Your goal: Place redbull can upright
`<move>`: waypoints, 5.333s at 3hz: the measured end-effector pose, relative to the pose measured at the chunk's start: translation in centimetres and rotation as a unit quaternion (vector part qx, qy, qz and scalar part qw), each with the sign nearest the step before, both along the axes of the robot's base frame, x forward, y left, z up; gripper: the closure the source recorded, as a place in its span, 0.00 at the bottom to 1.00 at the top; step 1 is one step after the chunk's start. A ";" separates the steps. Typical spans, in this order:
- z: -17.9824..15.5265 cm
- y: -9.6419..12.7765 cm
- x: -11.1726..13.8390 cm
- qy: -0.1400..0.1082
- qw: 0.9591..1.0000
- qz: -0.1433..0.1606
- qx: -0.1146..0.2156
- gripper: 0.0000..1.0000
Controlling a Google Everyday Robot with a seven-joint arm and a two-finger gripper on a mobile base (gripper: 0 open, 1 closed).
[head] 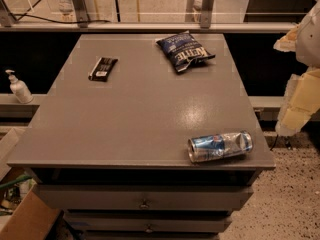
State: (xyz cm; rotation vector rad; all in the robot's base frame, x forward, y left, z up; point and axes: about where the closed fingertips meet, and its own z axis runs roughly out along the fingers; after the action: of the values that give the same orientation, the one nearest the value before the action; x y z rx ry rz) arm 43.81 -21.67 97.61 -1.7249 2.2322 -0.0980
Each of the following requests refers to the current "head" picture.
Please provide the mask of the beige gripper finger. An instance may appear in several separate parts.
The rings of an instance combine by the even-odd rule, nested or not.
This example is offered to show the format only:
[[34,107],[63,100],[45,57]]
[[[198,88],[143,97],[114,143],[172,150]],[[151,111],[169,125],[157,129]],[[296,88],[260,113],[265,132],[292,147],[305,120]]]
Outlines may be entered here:
[[273,45],[273,48],[281,52],[295,52],[298,29],[299,25],[296,25],[284,36],[278,39]]
[[276,133],[285,137],[295,135],[319,109],[320,69],[309,67],[301,76],[292,74],[278,114]]

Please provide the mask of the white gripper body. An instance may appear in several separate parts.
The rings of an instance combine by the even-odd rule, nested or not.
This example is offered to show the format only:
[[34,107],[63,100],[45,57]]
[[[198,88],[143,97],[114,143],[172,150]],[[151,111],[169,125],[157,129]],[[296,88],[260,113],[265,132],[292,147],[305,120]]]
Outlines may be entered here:
[[311,67],[320,67],[320,1],[301,21],[296,39],[296,59]]

